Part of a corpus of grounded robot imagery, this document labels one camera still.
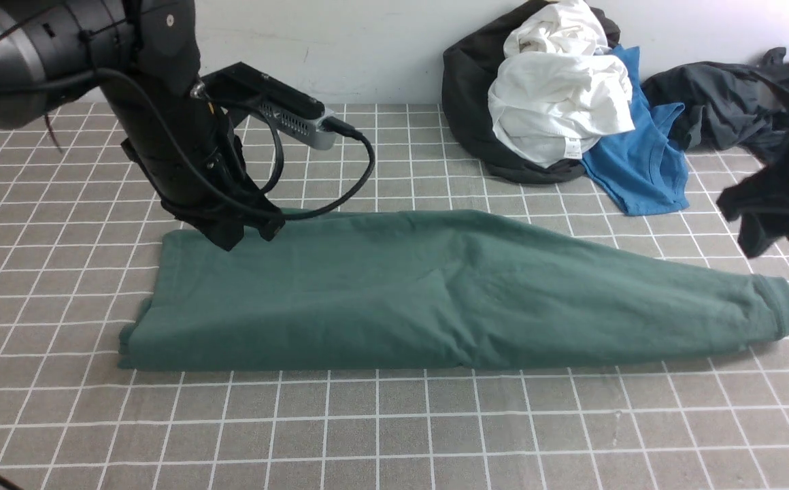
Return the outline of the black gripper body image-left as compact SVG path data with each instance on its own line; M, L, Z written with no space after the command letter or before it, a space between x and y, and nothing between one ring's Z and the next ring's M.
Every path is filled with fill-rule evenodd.
M230 206L199 184L165 185L162 207L224 251L232 250L243 240L246 227L257 230L265 241L272 241L285 226L282 211L255 184L239 184L226 196L236 199L251 213Z

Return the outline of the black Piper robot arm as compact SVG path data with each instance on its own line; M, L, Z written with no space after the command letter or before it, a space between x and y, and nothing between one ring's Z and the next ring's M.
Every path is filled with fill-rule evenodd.
M789 242L789 64L690 64L642 87L638 56L584 2L531 1L444 52L442 112L493 176L588 176L627 215L688 207L687 149L743 146L764 167L719 210L747 257ZM195 2L0 1L0 130L99 88L165 211L222 249L370 180L373 144L320 101L243 63L200 71Z

